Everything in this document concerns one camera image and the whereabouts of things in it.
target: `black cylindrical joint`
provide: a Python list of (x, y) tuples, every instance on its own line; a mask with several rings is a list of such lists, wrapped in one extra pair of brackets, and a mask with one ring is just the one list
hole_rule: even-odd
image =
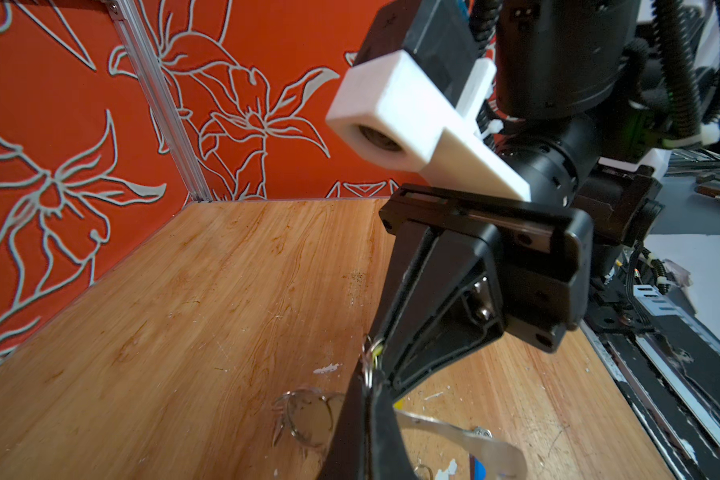
[(496, 153), (530, 185), (530, 201), (567, 206), (600, 157), (600, 132), (585, 114), (543, 122), (506, 138)]
[(639, 0), (506, 0), (496, 29), (499, 108), (546, 120), (605, 100), (639, 6)]

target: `red floral wallpaper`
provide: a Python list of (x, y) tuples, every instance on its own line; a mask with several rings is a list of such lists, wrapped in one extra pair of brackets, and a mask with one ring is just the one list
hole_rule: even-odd
[[(385, 3), (136, 0), (214, 198), (389, 196), (421, 181), (365, 163), (324, 121)], [(134, 77), (122, 48), (109, 68)]]
[(187, 198), (119, 43), (99, 2), (0, 2), (0, 362)]

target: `robotic arm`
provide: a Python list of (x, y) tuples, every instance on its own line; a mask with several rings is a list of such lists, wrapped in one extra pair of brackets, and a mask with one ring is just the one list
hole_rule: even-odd
[[(393, 402), (504, 332), (554, 352), (590, 277), (661, 210), (644, 158), (719, 136), (720, 74), (702, 117), (679, 2), (653, 0), (648, 39), (639, 0), (475, 0), (469, 18), (459, 2), (380, 9), (326, 118), (365, 160), (432, 187), (404, 185), (380, 212), (397, 238), (321, 480), (415, 479)], [(494, 26), (497, 103), (523, 119), (495, 147)], [(654, 57), (663, 81), (643, 88)]]

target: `wood grain tabletop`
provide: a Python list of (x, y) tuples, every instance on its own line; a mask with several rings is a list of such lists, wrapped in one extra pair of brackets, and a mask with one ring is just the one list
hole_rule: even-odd
[[(319, 454), (272, 446), (272, 402), (346, 389), (394, 243), (383, 203), (185, 208), (0, 367), (0, 478), (314, 478)], [(403, 409), (488, 428), (529, 478), (672, 478), (581, 332), (554, 355), (505, 336)], [(468, 478), (458, 447), (405, 440)]]

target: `white plastic bracket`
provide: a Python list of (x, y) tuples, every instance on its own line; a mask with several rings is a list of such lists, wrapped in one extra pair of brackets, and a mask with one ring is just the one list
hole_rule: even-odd
[[(380, 167), (418, 172), (433, 187), (530, 201), (528, 182), (475, 137), (474, 121), (458, 111), (471, 119), (474, 110), (476, 116), (488, 93), (485, 85), (490, 89), (496, 67), (488, 59), (479, 64), (472, 72), (483, 69), (482, 79), (468, 82), (464, 104), (460, 99), (453, 108), (405, 51), (362, 63), (347, 71), (326, 123), (360, 157)], [(400, 149), (377, 147), (360, 126), (381, 132)]]

